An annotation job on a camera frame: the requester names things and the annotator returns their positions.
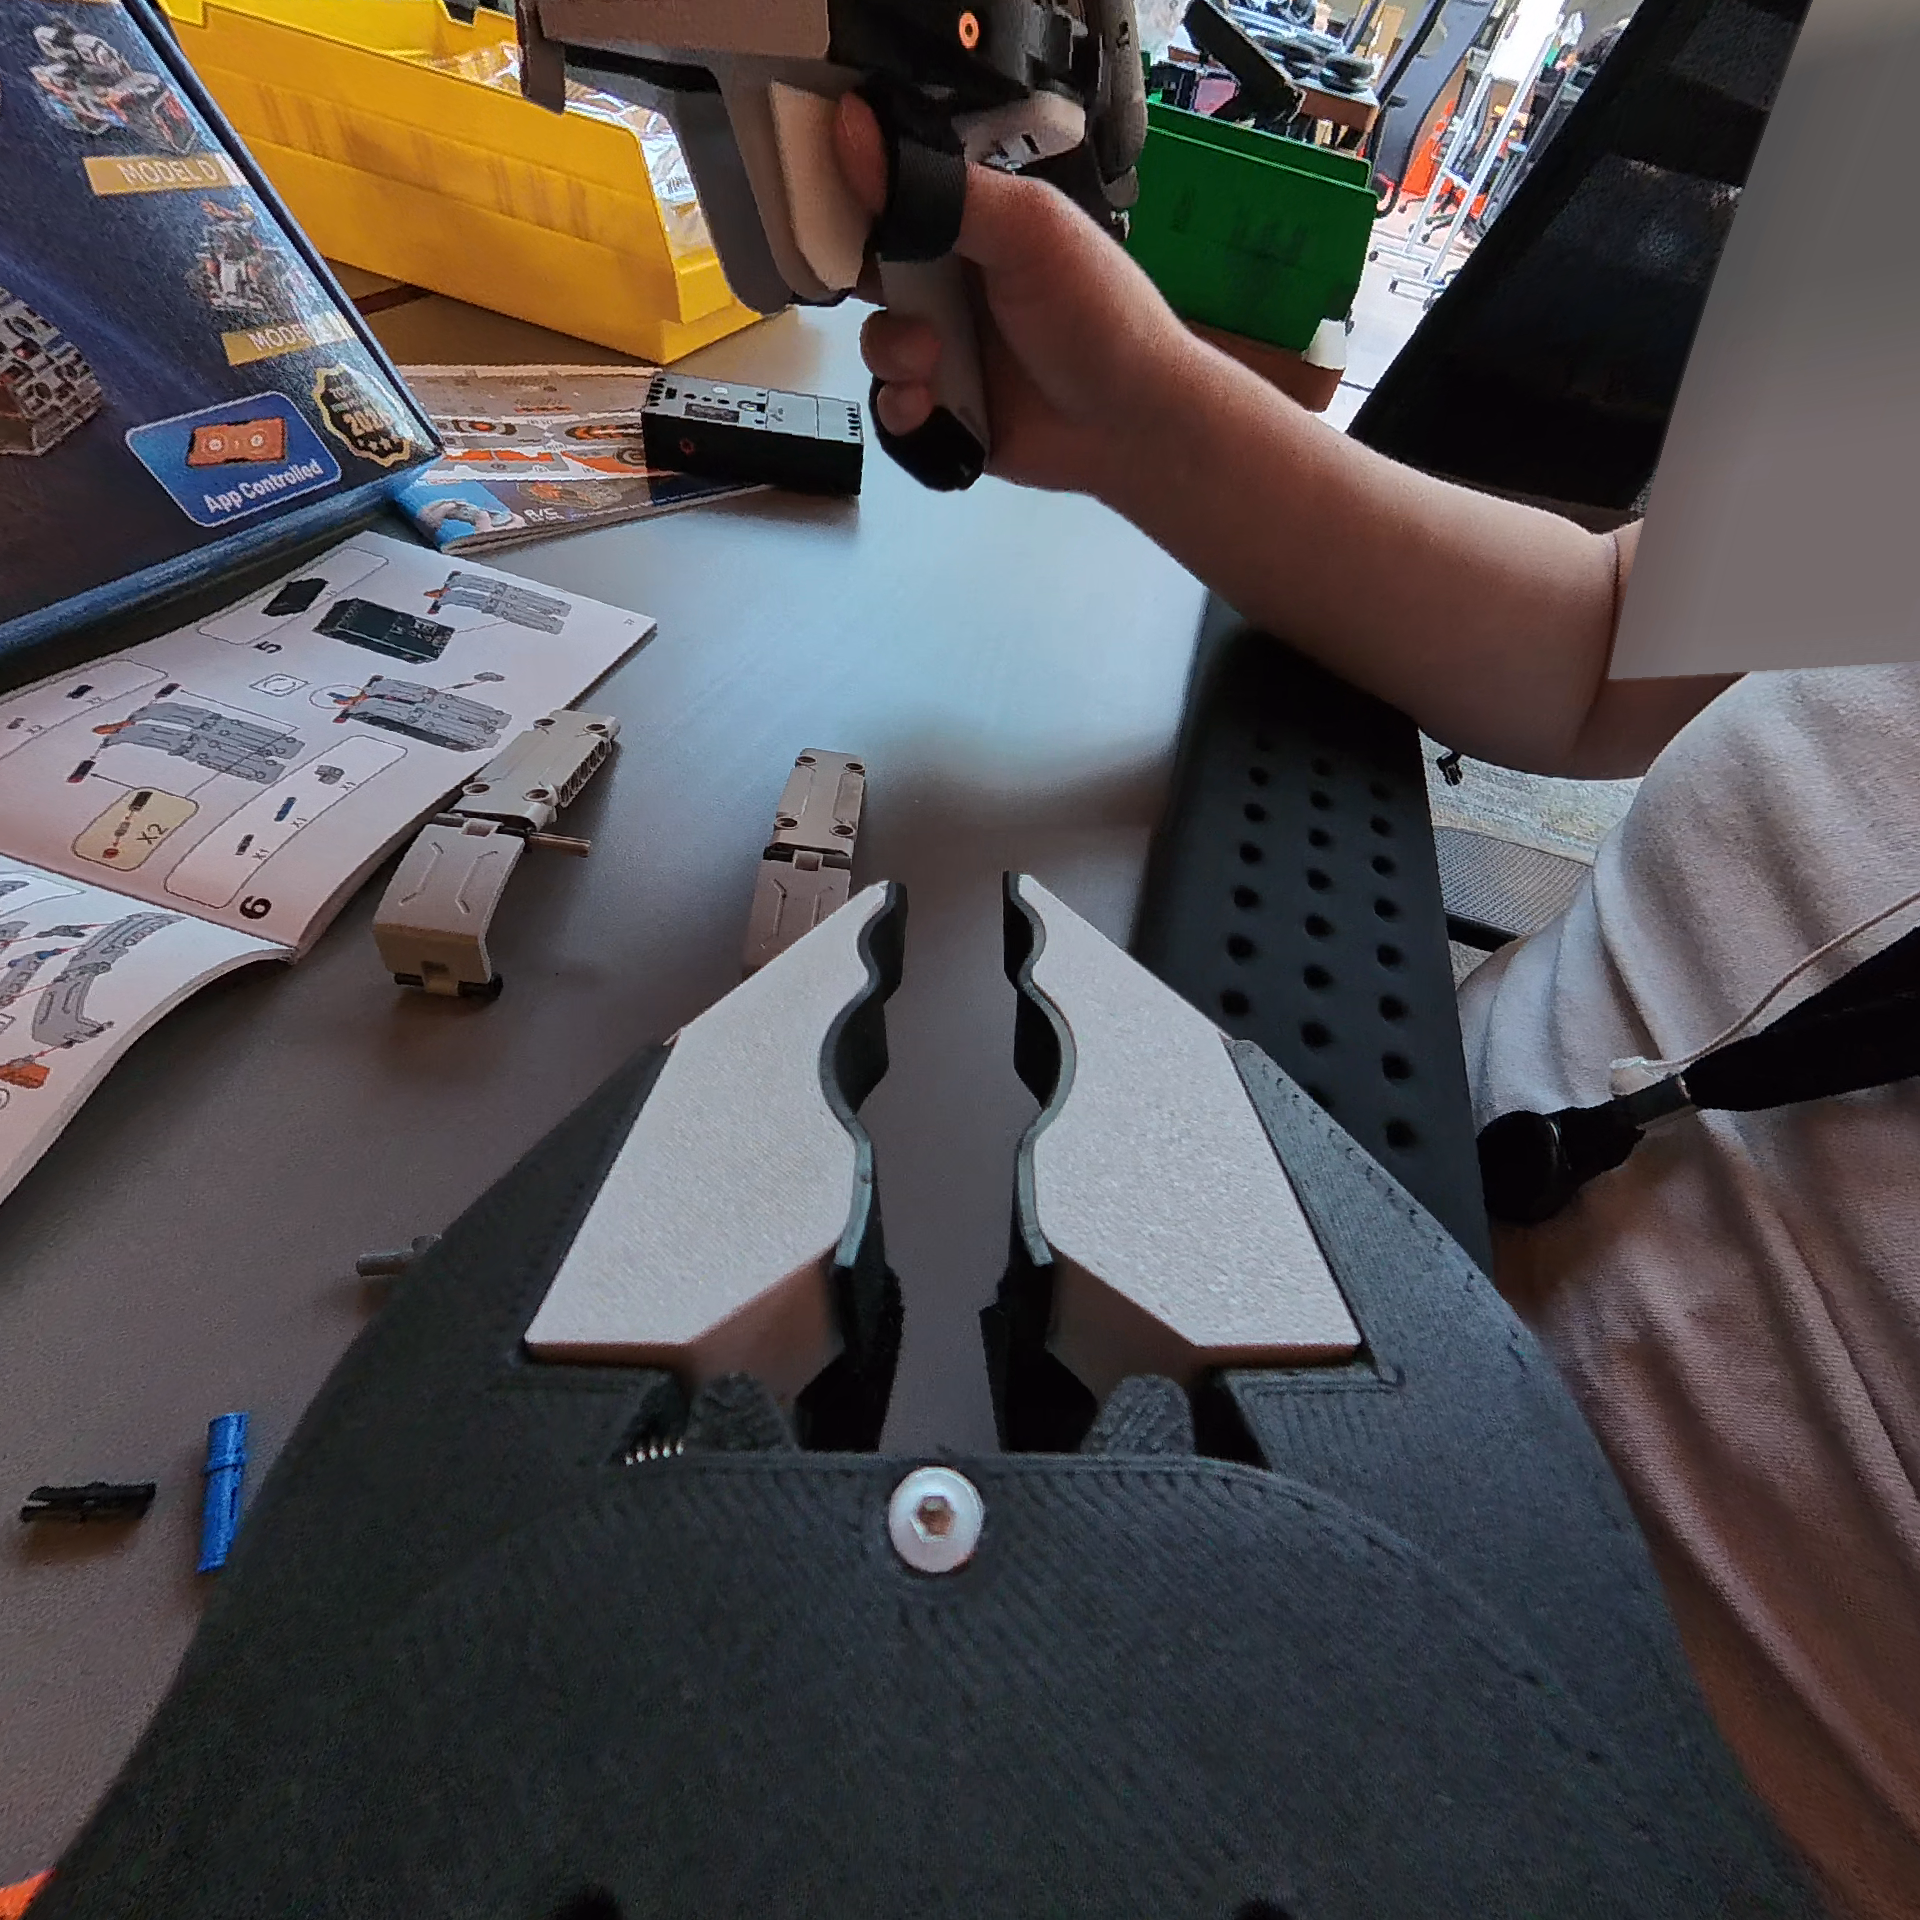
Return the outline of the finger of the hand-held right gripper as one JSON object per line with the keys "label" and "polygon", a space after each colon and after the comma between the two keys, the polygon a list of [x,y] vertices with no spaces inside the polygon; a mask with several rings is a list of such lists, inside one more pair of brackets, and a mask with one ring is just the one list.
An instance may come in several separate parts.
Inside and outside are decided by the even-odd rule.
{"label": "finger of the hand-held right gripper", "polygon": [[829,84],[826,3],[520,3],[523,93],[564,82],[661,111],[676,132],[733,294],[762,317],[844,298],[804,261],[770,84]]}
{"label": "finger of the hand-held right gripper", "polygon": [[769,89],[788,223],[802,269],[802,298],[814,305],[830,305],[853,293],[885,205],[885,143],[877,143],[875,164],[863,174],[872,187],[870,194],[851,183],[837,145],[840,100],[860,79],[856,71],[822,71],[810,76],[809,87],[775,80]]}

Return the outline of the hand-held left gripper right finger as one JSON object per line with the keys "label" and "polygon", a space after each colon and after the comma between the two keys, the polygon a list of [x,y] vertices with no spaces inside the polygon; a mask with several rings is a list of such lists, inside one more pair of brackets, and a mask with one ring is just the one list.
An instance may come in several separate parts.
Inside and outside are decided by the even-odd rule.
{"label": "hand-held left gripper right finger", "polygon": [[1033,877],[1005,883],[1038,1102],[981,1317],[1000,1444],[1072,1453],[1127,1379],[1347,1365],[1362,1335],[1222,1030]]}

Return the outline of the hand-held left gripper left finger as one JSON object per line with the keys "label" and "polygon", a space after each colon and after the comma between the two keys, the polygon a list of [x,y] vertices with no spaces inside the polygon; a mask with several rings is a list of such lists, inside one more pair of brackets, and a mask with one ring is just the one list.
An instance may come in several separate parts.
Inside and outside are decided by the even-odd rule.
{"label": "hand-held left gripper left finger", "polygon": [[534,1359],[762,1382],[816,1451],[875,1451],[901,1286],[858,1109],[889,1068],[892,880],[688,1022],[526,1330]]}

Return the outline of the grey hinged panel with axle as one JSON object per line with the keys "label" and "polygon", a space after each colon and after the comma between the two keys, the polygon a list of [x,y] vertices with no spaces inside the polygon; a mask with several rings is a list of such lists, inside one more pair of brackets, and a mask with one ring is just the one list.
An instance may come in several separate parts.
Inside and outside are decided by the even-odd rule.
{"label": "grey hinged panel with axle", "polygon": [[496,998],[488,932],[530,849],[585,856],[586,839],[554,821],[610,759],[621,723],[556,711],[474,772],[397,867],[374,917],[382,964],[431,997]]}

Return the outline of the person's right forearm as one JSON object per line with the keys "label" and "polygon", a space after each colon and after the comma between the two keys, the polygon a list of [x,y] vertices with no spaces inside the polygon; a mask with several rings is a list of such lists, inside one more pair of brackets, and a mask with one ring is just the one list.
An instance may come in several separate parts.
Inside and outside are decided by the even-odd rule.
{"label": "person's right forearm", "polygon": [[1728,676],[1610,681],[1638,538],[1439,482],[1195,339],[1134,277],[1109,502],[1236,613],[1466,757],[1646,772]]}

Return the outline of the person's right hand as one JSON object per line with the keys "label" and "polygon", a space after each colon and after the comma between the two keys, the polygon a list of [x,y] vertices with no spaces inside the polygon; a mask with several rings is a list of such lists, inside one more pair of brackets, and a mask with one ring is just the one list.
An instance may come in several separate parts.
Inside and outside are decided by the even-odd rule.
{"label": "person's right hand", "polygon": [[[879,213],[891,168],[875,111],[844,95],[832,138],[855,194]],[[1166,369],[1180,373],[1198,342],[1122,248],[1043,180],[973,164],[959,255],[984,303],[977,341],[988,471],[1093,494],[1127,435],[1149,425]],[[933,408],[943,342],[883,294],[875,267],[860,297],[877,303],[860,347],[879,381],[879,418],[912,432]]]}

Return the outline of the black electronics hub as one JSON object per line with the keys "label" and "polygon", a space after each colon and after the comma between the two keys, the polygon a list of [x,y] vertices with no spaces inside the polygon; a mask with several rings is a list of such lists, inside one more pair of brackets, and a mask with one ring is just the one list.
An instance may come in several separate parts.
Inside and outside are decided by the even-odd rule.
{"label": "black electronics hub", "polygon": [[641,438],[654,468],[855,498],[863,487],[863,415],[840,397],[654,373]]}

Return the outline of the yellow storage bin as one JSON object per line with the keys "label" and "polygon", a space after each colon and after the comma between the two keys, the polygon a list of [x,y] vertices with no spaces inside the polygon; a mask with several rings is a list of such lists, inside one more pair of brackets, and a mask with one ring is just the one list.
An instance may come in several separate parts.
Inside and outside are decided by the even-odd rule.
{"label": "yellow storage bin", "polygon": [[331,261],[671,365],[756,324],[667,123],[519,91],[512,21],[438,3],[167,3]]}

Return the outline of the green bin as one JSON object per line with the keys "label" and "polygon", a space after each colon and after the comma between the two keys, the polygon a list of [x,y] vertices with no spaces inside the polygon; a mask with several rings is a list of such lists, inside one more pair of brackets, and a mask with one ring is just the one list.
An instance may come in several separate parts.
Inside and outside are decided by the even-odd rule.
{"label": "green bin", "polygon": [[1308,351],[1345,320],[1379,197],[1352,154],[1152,106],[1127,251],[1190,324]]}

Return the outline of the colour cover booklet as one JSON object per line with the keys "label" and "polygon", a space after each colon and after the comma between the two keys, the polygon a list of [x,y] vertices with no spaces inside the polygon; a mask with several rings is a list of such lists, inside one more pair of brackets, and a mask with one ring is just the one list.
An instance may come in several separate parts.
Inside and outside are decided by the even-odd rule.
{"label": "colour cover booklet", "polygon": [[402,367],[443,441],[397,505],[441,553],[474,554],[755,494],[650,464],[642,405],[661,370]]}

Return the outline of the dark grey chair part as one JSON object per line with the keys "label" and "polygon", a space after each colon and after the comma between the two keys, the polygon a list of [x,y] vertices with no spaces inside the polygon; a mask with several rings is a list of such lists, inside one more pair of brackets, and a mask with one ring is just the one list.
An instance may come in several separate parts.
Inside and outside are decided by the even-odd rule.
{"label": "dark grey chair part", "polygon": [[1567,910],[1590,862],[1457,829],[1432,829],[1449,938],[1493,953],[1525,940]]}

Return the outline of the open instruction booklet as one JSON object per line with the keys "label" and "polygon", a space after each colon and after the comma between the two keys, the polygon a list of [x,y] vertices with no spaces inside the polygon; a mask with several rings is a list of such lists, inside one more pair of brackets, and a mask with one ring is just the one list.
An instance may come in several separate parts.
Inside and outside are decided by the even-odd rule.
{"label": "open instruction booklet", "polygon": [[157,1020],[295,963],[650,619],[359,534],[2,700],[2,1190]]}

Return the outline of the blue robot kit box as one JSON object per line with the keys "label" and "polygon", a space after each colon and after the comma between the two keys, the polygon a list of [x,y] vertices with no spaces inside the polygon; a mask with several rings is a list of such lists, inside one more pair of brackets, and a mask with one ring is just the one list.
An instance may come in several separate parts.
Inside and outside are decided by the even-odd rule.
{"label": "blue robot kit box", "polygon": [[2,7],[2,642],[370,517],[438,453],[151,4]]}

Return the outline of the blue pin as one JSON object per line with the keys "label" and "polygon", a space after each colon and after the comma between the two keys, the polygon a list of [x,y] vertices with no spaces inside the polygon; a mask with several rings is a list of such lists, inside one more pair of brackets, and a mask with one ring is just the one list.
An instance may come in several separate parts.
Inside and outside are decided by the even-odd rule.
{"label": "blue pin", "polygon": [[196,1558],[196,1572],[201,1575],[220,1572],[228,1565],[243,1520],[249,1435],[251,1415],[247,1411],[222,1412],[207,1427]]}

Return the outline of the black ribbed chair back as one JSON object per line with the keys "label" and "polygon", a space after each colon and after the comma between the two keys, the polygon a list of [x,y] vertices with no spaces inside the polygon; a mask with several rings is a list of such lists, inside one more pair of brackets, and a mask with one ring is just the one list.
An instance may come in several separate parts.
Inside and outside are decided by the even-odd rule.
{"label": "black ribbed chair back", "polygon": [[1645,512],[1809,12],[1645,3],[1351,437],[1592,530]]}

